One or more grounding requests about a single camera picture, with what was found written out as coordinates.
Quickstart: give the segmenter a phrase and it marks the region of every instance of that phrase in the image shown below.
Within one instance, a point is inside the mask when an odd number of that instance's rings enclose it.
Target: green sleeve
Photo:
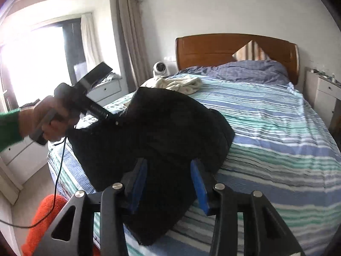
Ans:
[[[0,113],[0,152],[23,139],[19,132],[19,112],[20,109]]]

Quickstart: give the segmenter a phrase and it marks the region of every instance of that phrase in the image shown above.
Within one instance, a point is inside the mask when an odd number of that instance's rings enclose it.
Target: beige blanket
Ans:
[[[185,75],[181,78],[158,78],[154,77],[145,81],[141,87],[147,88],[165,88],[181,92],[186,95],[195,93],[202,86],[200,78],[191,78],[189,75]]]

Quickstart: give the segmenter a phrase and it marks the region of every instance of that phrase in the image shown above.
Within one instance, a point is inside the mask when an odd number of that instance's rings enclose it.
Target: metal screw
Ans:
[[[214,188],[221,191],[221,190],[225,189],[225,185],[222,183],[217,183],[217,184],[215,184]]]
[[[81,198],[81,197],[83,197],[83,196],[84,196],[84,194],[85,194],[85,192],[84,192],[84,191],[76,191],[76,192],[75,192],[75,197],[77,197],[77,198]]]
[[[123,187],[122,183],[113,184],[113,189],[121,189]]]
[[[253,196],[255,196],[255,197],[262,197],[263,194],[262,194],[261,191],[253,191]]]

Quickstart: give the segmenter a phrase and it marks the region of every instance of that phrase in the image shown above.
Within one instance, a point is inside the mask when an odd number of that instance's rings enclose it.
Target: black cloth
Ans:
[[[119,182],[137,158],[147,159],[138,210],[123,217],[142,245],[164,235],[196,199],[191,160],[199,158],[206,171],[216,173],[233,137],[218,111],[175,91],[143,87],[114,120],[68,132],[74,154],[96,191]]]

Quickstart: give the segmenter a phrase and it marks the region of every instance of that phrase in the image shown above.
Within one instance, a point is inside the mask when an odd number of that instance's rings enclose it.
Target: striped bedsheet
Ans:
[[[291,83],[231,83],[199,77],[203,86],[191,97],[220,111],[236,133],[217,180],[235,191],[261,190],[306,254],[321,255],[341,223],[340,151],[323,121]],[[106,108],[118,112],[132,95]],[[86,116],[77,126],[85,127],[94,121]],[[48,164],[54,180],[61,154],[62,145],[49,143]],[[94,192],[69,142],[58,189],[67,198],[80,189]],[[243,217],[238,218],[238,253],[242,254]],[[99,219],[97,214],[97,245]],[[125,232],[130,255],[201,256],[208,255],[213,228],[214,217],[205,216],[195,202],[176,226],[152,246],[139,246]]]

